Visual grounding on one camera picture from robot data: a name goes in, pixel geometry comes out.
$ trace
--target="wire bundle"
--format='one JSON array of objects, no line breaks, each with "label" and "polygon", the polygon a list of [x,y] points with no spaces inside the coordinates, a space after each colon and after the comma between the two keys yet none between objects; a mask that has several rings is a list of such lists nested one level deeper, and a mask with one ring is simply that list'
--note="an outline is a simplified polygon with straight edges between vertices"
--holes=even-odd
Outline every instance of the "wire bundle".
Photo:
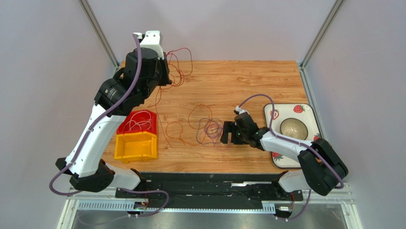
[{"label": "wire bundle", "polygon": [[[137,122],[137,121],[133,120],[133,118],[134,118],[136,115],[139,115],[139,114],[142,114],[142,113],[147,113],[147,114],[149,114],[149,116],[150,116],[149,119],[144,120],[144,121],[140,121],[140,122]],[[127,123],[124,125],[123,131],[124,131],[124,132],[132,131],[133,128],[136,127],[136,126],[138,126],[138,127],[140,128],[140,130],[143,130],[142,125],[145,125],[145,124],[149,124],[149,126],[148,126],[148,128],[146,128],[146,129],[144,128],[144,130],[149,130],[149,129],[151,129],[151,127],[152,127],[151,121],[152,121],[152,115],[151,115],[151,113],[149,113],[148,111],[139,111],[139,112],[137,112],[137,113],[135,113],[135,114],[133,114],[133,115],[131,116],[129,122],[127,122]]]},{"label": "wire bundle", "polygon": [[[201,118],[198,122],[198,127],[194,127],[192,125],[193,120],[192,120],[192,114],[195,112],[195,110],[200,107],[200,108],[207,108],[210,111],[210,114],[207,116],[207,118]],[[198,145],[203,145],[205,147],[215,147],[218,150],[225,150],[223,148],[219,148],[217,145],[221,144],[219,141],[222,134],[223,134],[223,122],[218,119],[218,118],[213,118],[213,111],[210,109],[210,107],[200,104],[195,106],[192,111],[188,115],[187,119],[188,125],[191,129],[196,131],[196,142],[197,143],[190,143],[182,137],[183,134],[183,125],[180,122],[170,122],[166,126],[165,133],[168,136],[168,138],[171,139],[177,139],[181,141],[184,145],[190,145],[190,146],[198,146]],[[171,136],[168,133],[168,127],[170,125],[178,125],[180,126],[181,130],[179,132],[178,136]]]},{"label": "wire bundle", "polygon": [[[178,59],[178,57],[176,56],[176,54],[174,54],[174,52],[178,52],[178,51],[180,51],[180,50],[187,50],[187,51],[189,51],[191,70],[190,70],[190,72],[189,72],[188,74],[184,74],[184,73],[183,73],[183,71],[181,70],[181,68],[180,68],[180,66],[179,66],[179,59]],[[176,66],[171,63],[172,57],[175,57],[175,58],[176,58],[176,62],[177,62]],[[175,77],[173,74],[169,73],[169,76],[172,77],[172,79],[171,79],[171,80],[172,80],[171,86],[170,86],[170,87],[167,87],[167,88],[162,88],[162,87],[160,86],[159,89],[158,89],[158,93],[157,93],[156,96],[155,96],[155,104],[154,104],[154,105],[149,105],[148,107],[156,106],[156,105],[161,101],[161,98],[162,98],[162,90],[168,90],[168,89],[170,89],[170,88],[172,88],[172,87],[179,87],[179,86],[183,85],[183,83],[185,82],[185,77],[186,77],[186,76],[190,76],[190,75],[193,73],[193,58],[192,58],[192,52],[190,51],[190,49],[188,49],[188,48],[180,48],[180,49],[177,49],[177,50],[169,51],[169,52],[166,54],[166,59],[168,60],[168,66],[174,67],[175,70],[176,70],[176,72],[179,74],[179,81],[176,82],[176,77]]]}]

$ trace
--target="plastic bin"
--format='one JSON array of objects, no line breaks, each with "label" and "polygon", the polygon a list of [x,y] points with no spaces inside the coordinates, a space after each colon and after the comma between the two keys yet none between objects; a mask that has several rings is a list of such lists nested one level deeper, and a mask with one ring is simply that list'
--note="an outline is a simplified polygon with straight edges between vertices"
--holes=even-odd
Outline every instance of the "plastic bin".
[{"label": "plastic bin", "polygon": [[117,128],[117,134],[150,132],[157,135],[156,113],[149,110],[132,111],[124,122]]},{"label": "plastic bin", "polygon": [[150,132],[137,132],[116,136],[114,159],[123,163],[148,161],[158,156],[158,139]]}]

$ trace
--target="yellow plastic bin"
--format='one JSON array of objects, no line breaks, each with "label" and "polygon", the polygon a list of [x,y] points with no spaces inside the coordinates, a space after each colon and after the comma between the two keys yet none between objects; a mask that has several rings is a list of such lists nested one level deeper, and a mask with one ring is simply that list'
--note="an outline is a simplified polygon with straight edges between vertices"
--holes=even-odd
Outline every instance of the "yellow plastic bin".
[{"label": "yellow plastic bin", "polygon": [[116,136],[114,159],[128,164],[130,161],[148,161],[158,156],[158,141],[155,134],[137,132]]}]

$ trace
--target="red plastic bin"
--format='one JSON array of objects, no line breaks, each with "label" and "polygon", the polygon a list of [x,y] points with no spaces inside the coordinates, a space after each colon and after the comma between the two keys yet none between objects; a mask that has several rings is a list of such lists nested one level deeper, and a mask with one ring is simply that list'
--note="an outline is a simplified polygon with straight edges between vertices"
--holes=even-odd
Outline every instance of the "red plastic bin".
[{"label": "red plastic bin", "polygon": [[117,129],[117,134],[121,135],[143,131],[157,135],[156,113],[149,110],[132,111]]}]

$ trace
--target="cable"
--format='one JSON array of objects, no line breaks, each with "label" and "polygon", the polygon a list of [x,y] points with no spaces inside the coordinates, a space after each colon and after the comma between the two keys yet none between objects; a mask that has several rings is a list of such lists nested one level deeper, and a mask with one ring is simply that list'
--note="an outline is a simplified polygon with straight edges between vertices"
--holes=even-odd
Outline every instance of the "cable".
[{"label": "cable", "polygon": [[312,193],[312,190],[309,189],[309,195],[307,196],[306,203],[304,204],[303,209],[299,212],[299,214],[297,214],[297,216],[292,217],[292,218],[276,217],[276,219],[280,219],[281,221],[288,222],[288,221],[295,220],[295,219],[298,219],[299,217],[301,217],[302,214],[305,212],[307,206],[309,205],[309,202],[310,202],[310,194],[311,194],[311,193]]},{"label": "cable", "polygon": [[[174,54],[174,52],[177,52],[177,51],[180,51],[180,50],[187,50],[187,51],[189,51],[189,54],[190,54],[191,71],[190,71],[190,73],[188,73],[188,74],[186,74],[186,75],[185,75],[185,74],[183,73],[183,71],[180,69],[180,66],[179,66],[179,59],[178,59],[178,57]],[[176,58],[177,67],[176,67],[175,65],[171,64],[171,60],[172,60],[172,57],[173,57],[173,56]],[[166,140],[166,142],[168,143],[168,145],[169,145],[171,148],[173,148],[173,146],[171,145],[171,143],[168,141],[168,138],[179,139],[179,140],[182,141],[182,143],[185,144],[185,145],[188,144],[188,143],[185,142],[185,141],[183,141],[181,137],[180,137],[180,138],[173,138],[173,137],[168,136],[168,133],[166,132],[166,130],[168,129],[168,126],[169,126],[170,124],[176,123],[176,122],[171,122],[171,123],[169,123],[169,124],[166,126],[166,129],[165,129],[165,131],[164,131],[164,129],[163,129],[163,124],[162,124],[162,121],[161,121],[161,118],[160,118],[160,115],[159,115],[159,112],[158,112],[158,104],[159,104],[159,102],[161,101],[161,98],[162,98],[162,91],[163,91],[163,90],[168,90],[168,89],[170,89],[170,88],[172,88],[172,87],[179,87],[179,86],[181,86],[181,85],[184,83],[184,81],[185,81],[185,76],[189,76],[189,75],[192,74],[192,72],[193,72],[193,58],[192,58],[192,52],[191,52],[190,49],[188,49],[188,48],[180,48],[180,49],[177,49],[177,50],[169,51],[169,52],[166,54],[166,58],[167,58],[167,60],[168,60],[168,66],[174,67],[175,70],[176,70],[176,72],[179,74],[179,82],[176,83],[176,78],[175,78],[175,76],[172,75],[172,74],[169,74],[171,77],[173,77],[171,86],[170,86],[170,87],[167,87],[167,88],[159,87],[159,90],[158,90],[158,92],[157,92],[157,94],[156,94],[156,96],[155,96],[155,104],[150,104],[150,105],[148,105],[148,108],[149,108],[149,107],[152,107],[152,106],[155,106],[155,111],[156,111],[156,115],[157,115],[157,117],[158,117],[158,122],[159,122],[159,124],[160,124],[160,126],[161,126],[161,129],[162,129],[162,135],[163,135],[163,137],[165,138],[165,140]]]},{"label": "cable", "polygon": [[295,198],[294,198],[293,192],[291,192],[290,194],[292,195],[292,204],[291,204],[291,208],[292,208],[292,211],[293,211],[294,202],[295,202],[296,200],[295,200]]},{"label": "cable", "polygon": [[[206,124],[204,125],[203,128],[200,128],[201,123],[202,123],[203,120],[207,120],[207,122],[206,122]],[[220,150],[220,151],[227,150],[228,144],[227,144],[226,148],[224,148],[224,149],[220,149],[220,148],[217,147],[218,144],[221,144],[221,145],[223,144],[222,142],[219,142],[219,139],[221,138],[221,136],[223,134],[223,130],[224,130],[224,126],[223,126],[222,123],[223,122],[218,118],[202,118],[202,119],[200,119],[199,128],[198,128],[197,133],[196,133],[196,141],[199,144],[203,145],[203,146],[205,146],[207,144],[213,144],[212,147],[214,147],[214,148],[216,148],[217,150]],[[200,138],[200,136],[202,134],[204,134],[204,139],[207,136],[207,137],[209,137],[209,139],[211,139],[211,142],[204,142],[204,139],[203,139],[203,141],[199,140],[199,138]]]},{"label": "cable", "polygon": [[[254,98],[254,97],[257,97],[257,96],[264,96],[264,97],[268,98],[268,99],[271,101],[271,104],[272,104],[272,113],[275,112],[275,104],[274,104],[274,101],[273,101],[273,99],[272,99],[270,96],[268,96],[268,95],[266,95],[266,94],[255,94],[255,95],[252,95],[252,96],[248,97],[247,99],[245,99],[245,100],[239,105],[239,107],[241,108],[241,107],[244,105],[244,103],[246,103],[248,100],[250,100],[250,99],[252,99],[252,98]],[[340,183],[340,186],[335,187],[335,188],[336,188],[336,189],[342,189],[342,188],[344,188],[344,182],[343,182],[343,180],[341,179],[341,177],[334,171],[334,169],[327,163],[327,161],[326,161],[317,151],[315,151],[313,148],[311,148],[311,147],[310,147],[309,145],[307,145],[307,144],[300,143],[300,142],[295,141],[295,140],[292,140],[292,139],[290,139],[290,138],[286,138],[286,137],[277,135],[277,134],[274,132],[274,130],[272,129],[272,121],[273,121],[273,118],[271,118],[271,121],[269,122],[269,131],[271,132],[271,134],[272,134],[273,136],[278,137],[278,138],[280,138],[280,139],[282,139],[282,140],[285,140],[285,141],[294,143],[294,144],[298,144],[299,146],[304,146],[304,147],[306,147],[307,149],[309,149],[312,153],[314,153],[314,154],[316,155],[316,157],[318,157],[318,158],[325,164],[325,166],[333,173],[333,175],[335,176],[335,178],[338,180],[338,182]],[[312,190],[310,189],[310,190],[309,190],[309,196],[307,197],[307,201],[306,201],[306,203],[305,203],[305,205],[304,205],[302,211],[301,211],[297,216],[295,216],[295,217],[293,217],[293,218],[290,218],[290,219],[285,219],[285,218],[281,218],[281,219],[282,219],[283,221],[288,221],[288,220],[294,220],[294,219],[299,218],[299,217],[304,213],[304,211],[305,211],[306,208],[307,208],[307,205],[309,204],[311,192],[312,192]]]},{"label": "cable", "polygon": [[[133,194],[163,193],[163,194],[166,195],[165,203],[164,203],[161,207],[159,207],[157,210],[155,210],[155,211],[153,211],[153,212],[150,212],[150,213],[147,213],[147,214],[142,214],[142,215],[131,215],[131,216],[133,216],[133,217],[148,217],[148,216],[155,215],[155,214],[159,213],[159,212],[168,204],[168,202],[169,202],[169,194],[168,194],[166,191],[163,191],[163,190],[133,191],[133,190],[129,190],[129,189],[126,189],[126,188],[121,188],[121,190],[126,191],[126,192],[129,192],[129,193],[133,193]],[[86,225],[86,226],[100,226],[100,225],[109,224],[109,223],[111,223],[111,222],[113,222],[113,221],[116,221],[116,220],[119,220],[119,219],[127,218],[128,216],[129,216],[129,215],[120,216],[120,217],[117,217],[117,218],[115,218],[115,219],[111,219],[111,220],[109,220],[109,221],[103,222],[103,223],[86,223],[86,222],[83,222],[80,217],[78,217],[77,220],[78,220],[78,222],[80,222],[81,224]]]},{"label": "cable", "polygon": [[126,189],[126,188],[122,188],[121,190],[124,190],[124,191],[129,192],[129,193],[133,193],[133,194],[163,193],[163,194],[166,195],[165,203],[162,206],[160,206],[158,209],[156,209],[153,212],[150,212],[150,213],[147,213],[147,214],[144,214],[144,215],[138,215],[138,217],[147,217],[147,216],[152,216],[152,215],[155,215],[156,213],[159,213],[168,204],[168,201],[169,201],[169,194],[167,192],[163,191],[163,190],[133,191],[133,190],[129,190],[129,189]]},{"label": "cable", "polygon": [[[149,119],[146,121],[146,120],[144,120],[144,121],[140,121],[140,122],[137,122],[137,121],[135,121],[135,120],[133,120],[133,118],[136,116],[136,115],[138,115],[138,114],[142,114],[142,113],[147,113],[147,114],[149,114]],[[150,112],[148,112],[148,111],[139,111],[139,112],[136,112],[135,114],[133,114],[132,116],[131,116],[131,118],[130,118],[130,120],[129,120],[129,122],[127,122],[124,126],[123,126],[123,128],[122,128],[122,130],[123,130],[123,132],[125,133],[125,132],[128,132],[128,131],[131,131],[135,126],[138,126],[139,128],[140,128],[140,130],[143,130],[142,129],[142,125],[144,125],[144,124],[149,124],[149,127],[147,128],[147,129],[144,129],[144,130],[149,130],[151,127],[152,127],[152,123],[151,123],[151,121],[152,121],[152,115],[151,115],[151,113]]]},{"label": "cable", "polygon": [[89,128],[86,130],[85,134],[83,135],[82,140],[80,141],[78,148],[76,149],[75,154],[73,155],[73,158],[71,160],[71,162],[69,164],[67,164],[65,166],[65,168],[63,168],[59,173],[57,173],[50,181],[49,184],[49,188],[50,190],[60,196],[71,196],[77,193],[80,193],[81,191],[75,191],[75,192],[70,192],[70,193],[63,193],[63,192],[59,192],[57,191],[54,187],[53,187],[53,183],[55,182],[55,180],[66,170],[68,170],[68,168],[70,168],[76,161],[76,159],[79,156],[79,153],[81,152],[84,144],[86,143],[87,138],[89,137],[90,133],[92,132],[92,130],[94,129],[94,127],[98,124],[98,122],[103,119],[105,116],[107,116],[108,114],[110,114],[114,109],[116,109],[122,102],[124,102],[124,100],[131,94],[132,90],[135,87],[135,84],[138,81],[138,78],[140,76],[141,73],[141,63],[142,63],[142,55],[141,55],[141,46],[140,46],[140,42],[138,41],[137,35],[133,34],[132,35],[134,37],[135,40],[135,44],[137,46],[137,58],[138,58],[138,63],[137,63],[137,71],[135,73],[134,79],[130,85],[130,87],[128,88],[128,90],[125,92],[125,94],[122,96],[121,99],[119,99],[113,106],[111,106],[109,109],[107,109],[103,114],[101,114],[99,117],[97,117],[92,124],[90,124]]}]

